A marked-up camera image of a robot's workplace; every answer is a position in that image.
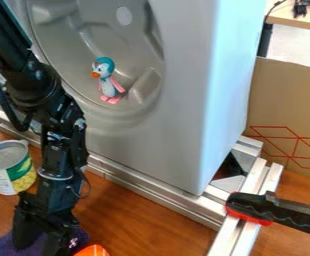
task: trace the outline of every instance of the tin can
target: tin can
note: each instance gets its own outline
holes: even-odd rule
[[[25,140],[0,142],[0,194],[16,195],[36,180],[36,172]]]

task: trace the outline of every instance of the toy penguin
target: toy penguin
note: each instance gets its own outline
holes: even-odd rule
[[[112,77],[115,70],[115,63],[108,57],[96,58],[95,63],[92,64],[91,76],[99,78],[98,90],[103,93],[101,100],[107,101],[110,104],[116,104],[121,99],[121,93],[125,89]]]

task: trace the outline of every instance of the cardboard box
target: cardboard box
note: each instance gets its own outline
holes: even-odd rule
[[[258,58],[244,135],[262,157],[310,177],[310,67]]]

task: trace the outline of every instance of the penguin's pink feet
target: penguin's pink feet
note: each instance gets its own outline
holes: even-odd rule
[[[119,100],[120,100],[121,98],[122,98],[122,96],[121,96],[121,95],[118,95],[118,96],[116,96],[116,97],[113,97],[113,98],[109,99],[108,102],[109,102],[110,104],[116,104],[116,103],[119,102]]]
[[[101,99],[102,101],[108,101],[108,100],[110,99],[110,97],[108,97],[108,96],[106,96],[106,95],[102,95],[102,96],[100,97],[100,99]]]

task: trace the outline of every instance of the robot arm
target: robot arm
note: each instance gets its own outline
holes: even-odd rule
[[[28,130],[32,119],[42,125],[37,194],[20,195],[13,242],[24,249],[38,233],[46,232],[44,255],[55,255],[67,249],[78,226],[71,210],[81,198],[83,181],[88,183],[82,170],[88,157],[86,123],[79,105],[62,88],[58,73],[39,62],[30,48],[30,40],[0,0],[0,73],[7,80],[5,91],[0,84],[0,104],[17,130]],[[24,121],[12,105],[26,115]]]

